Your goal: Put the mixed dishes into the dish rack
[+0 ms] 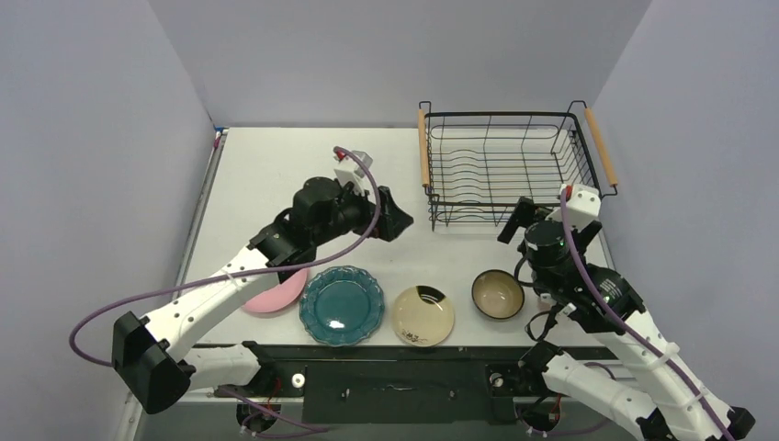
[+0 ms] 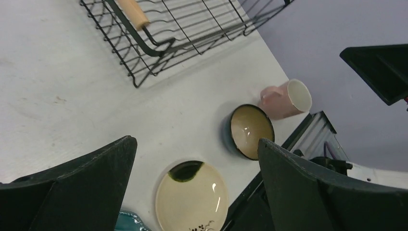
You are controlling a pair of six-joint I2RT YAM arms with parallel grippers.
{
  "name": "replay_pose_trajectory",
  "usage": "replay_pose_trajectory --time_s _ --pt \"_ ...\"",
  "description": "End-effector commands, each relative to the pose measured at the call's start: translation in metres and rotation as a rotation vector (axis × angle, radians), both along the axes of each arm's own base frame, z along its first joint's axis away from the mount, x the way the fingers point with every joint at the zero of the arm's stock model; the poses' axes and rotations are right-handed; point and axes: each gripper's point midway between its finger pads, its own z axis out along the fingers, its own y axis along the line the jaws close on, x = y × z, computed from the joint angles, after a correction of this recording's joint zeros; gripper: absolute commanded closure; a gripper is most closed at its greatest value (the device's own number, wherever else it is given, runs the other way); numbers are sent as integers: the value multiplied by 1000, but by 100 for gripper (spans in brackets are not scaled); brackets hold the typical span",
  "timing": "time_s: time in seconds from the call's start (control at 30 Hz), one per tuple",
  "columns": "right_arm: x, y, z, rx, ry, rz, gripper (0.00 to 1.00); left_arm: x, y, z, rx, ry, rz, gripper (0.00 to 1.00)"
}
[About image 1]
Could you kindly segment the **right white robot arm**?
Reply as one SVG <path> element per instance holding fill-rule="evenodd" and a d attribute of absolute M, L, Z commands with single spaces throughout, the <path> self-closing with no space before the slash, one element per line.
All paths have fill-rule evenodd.
<path fill-rule="evenodd" d="M 632 375 L 633 389 L 577 360 L 544 335 L 520 359 L 520 384 L 570 397 L 628 431 L 637 440 L 743 440 L 755 425 L 745 408 L 713 394 L 683 362 L 676 343 L 658 329 L 644 300 L 615 270 L 587 263 L 584 252 L 601 230 L 597 196 L 562 193 L 560 207 L 520 198 L 499 241 L 518 229 L 517 250 L 529 265 L 532 287 L 558 315 L 576 322 Z"/>

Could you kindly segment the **dark bowl beige inside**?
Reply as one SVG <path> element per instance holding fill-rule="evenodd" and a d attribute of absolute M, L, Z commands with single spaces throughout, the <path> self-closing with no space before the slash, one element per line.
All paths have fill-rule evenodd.
<path fill-rule="evenodd" d="M 480 273 L 472 282 L 471 298 L 476 308 L 494 320 L 514 317 L 525 306 L 525 292 L 512 274 L 499 269 Z"/>

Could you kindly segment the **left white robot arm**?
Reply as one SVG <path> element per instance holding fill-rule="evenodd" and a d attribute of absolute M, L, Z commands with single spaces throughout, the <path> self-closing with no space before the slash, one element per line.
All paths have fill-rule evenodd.
<path fill-rule="evenodd" d="M 113 328 L 112 367 L 142 409 L 160 413 L 191 390 L 239 386 L 262 395 L 274 370 L 249 345 L 197 346 L 201 337 L 253 297 L 252 285 L 269 289 L 315 261 L 319 246 L 353 232 L 385 242 L 413 223 L 388 187 L 366 190 L 335 178 L 314 177 L 203 286 L 143 317 L 127 312 Z"/>

